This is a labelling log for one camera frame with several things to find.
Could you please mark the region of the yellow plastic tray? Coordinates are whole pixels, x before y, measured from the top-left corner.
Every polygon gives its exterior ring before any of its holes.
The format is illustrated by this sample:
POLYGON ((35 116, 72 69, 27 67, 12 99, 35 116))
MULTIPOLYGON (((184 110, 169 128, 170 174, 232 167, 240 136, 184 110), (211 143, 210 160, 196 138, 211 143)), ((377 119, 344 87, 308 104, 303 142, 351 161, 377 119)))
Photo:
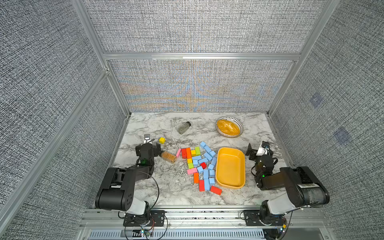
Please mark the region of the yellow plastic tray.
POLYGON ((218 151, 216 181, 227 189, 241 189, 246 183, 245 154, 234 148, 223 147, 218 151))

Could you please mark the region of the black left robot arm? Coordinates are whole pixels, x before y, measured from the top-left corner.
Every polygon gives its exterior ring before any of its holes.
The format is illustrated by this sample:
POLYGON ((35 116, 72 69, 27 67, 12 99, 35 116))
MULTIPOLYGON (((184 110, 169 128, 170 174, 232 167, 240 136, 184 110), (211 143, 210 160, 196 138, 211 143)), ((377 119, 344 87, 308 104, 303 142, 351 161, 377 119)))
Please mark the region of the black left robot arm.
POLYGON ((136 182, 152 179, 155 157, 162 153, 159 143, 145 143, 136 146, 138 160, 128 168, 108 168, 95 199, 95 207, 102 210, 116 210, 134 216, 149 213, 152 208, 146 201, 135 197, 136 182))

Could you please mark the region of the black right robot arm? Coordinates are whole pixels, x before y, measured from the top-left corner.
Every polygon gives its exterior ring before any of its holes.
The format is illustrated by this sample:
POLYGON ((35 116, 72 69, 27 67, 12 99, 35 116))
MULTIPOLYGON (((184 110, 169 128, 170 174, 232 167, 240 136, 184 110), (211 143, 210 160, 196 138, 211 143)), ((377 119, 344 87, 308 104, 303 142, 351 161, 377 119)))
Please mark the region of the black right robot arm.
POLYGON ((263 141, 257 150, 249 144, 246 156, 255 163, 251 174, 260 190, 286 190, 279 197, 263 201, 259 216, 264 223, 304 207, 323 206, 330 202, 328 190, 309 167, 282 167, 274 173, 279 160, 274 157, 269 142, 263 141))

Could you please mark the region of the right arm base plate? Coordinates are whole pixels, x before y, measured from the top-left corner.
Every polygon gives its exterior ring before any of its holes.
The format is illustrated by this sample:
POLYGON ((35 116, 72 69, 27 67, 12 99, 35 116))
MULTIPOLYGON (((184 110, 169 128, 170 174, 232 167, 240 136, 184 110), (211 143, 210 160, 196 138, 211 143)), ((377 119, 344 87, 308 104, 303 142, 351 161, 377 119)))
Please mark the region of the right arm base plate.
POLYGON ((284 224, 287 224, 287 220, 284 216, 281 215, 271 215, 263 217, 262 214, 260 214, 259 210, 246 210, 242 212, 243 219, 246 222, 246 226, 248 227, 256 227, 256 226, 283 226, 284 224))

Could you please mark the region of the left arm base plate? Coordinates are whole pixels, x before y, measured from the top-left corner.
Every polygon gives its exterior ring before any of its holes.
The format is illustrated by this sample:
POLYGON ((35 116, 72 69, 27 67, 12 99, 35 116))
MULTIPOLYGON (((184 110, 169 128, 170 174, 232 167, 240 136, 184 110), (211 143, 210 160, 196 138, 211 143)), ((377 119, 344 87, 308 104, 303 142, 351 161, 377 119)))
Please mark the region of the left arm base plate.
POLYGON ((124 227, 163 227, 165 222, 165 211, 150 211, 144 215, 126 214, 124 227))

